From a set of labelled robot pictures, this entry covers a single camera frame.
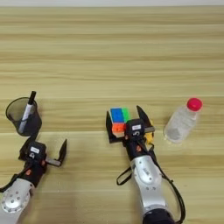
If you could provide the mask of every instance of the green sticker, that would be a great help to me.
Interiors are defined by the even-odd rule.
[[[127,108],[122,109],[122,115],[124,118],[124,122],[126,123],[128,120],[130,120],[130,112]]]

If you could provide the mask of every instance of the wooden table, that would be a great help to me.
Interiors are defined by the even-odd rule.
[[[0,10],[0,183],[21,171],[25,141],[6,119],[7,105],[38,92],[38,140],[63,167],[49,167],[23,224],[137,224],[133,183],[116,185],[129,165],[110,145],[107,109],[140,105],[157,132],[159,163],[185,199],[187,224],[224,220],[224,7],[2,8]],[[164,140],[174,109],[191,96],[201,120],[181,145]],[[178,215],[172,193],[165,190]]]

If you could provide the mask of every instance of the black mesh pen cup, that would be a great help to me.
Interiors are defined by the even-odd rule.
[[[35,101],[30,106],[27,118],[24,119],[28,101],[28,97],[18,98],[9,104],[5,112],[7,118],[16,127],[17,133],[24,137],[38,133],[42,125],[38,112],[38,104]]]

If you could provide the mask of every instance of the plastic bottle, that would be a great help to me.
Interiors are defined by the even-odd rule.
[[[202,101],[191,98],[185,106],[179,107],[164,128],[164,136],[173,143],[181,143],[199,120]]]

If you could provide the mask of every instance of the pen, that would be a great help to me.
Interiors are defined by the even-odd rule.
[[[18,128],[18,132],[19,133],[23,133],[24,130],[25,130],[25,125],[26,125],[26,122],[27,122],[27,118],[29,117],[29,114],[31,113],[31,110],[32,110],[32,105],[34,103],[34,98],[36,96],[36,92],[35,91],[32,91],[31,92],[31,96],[29,98],[29,101],[25,107],[25,111],[24,111],[24,115],[23,115],[23,118],[22,118],[22,121],[19,125],[19,128]]]

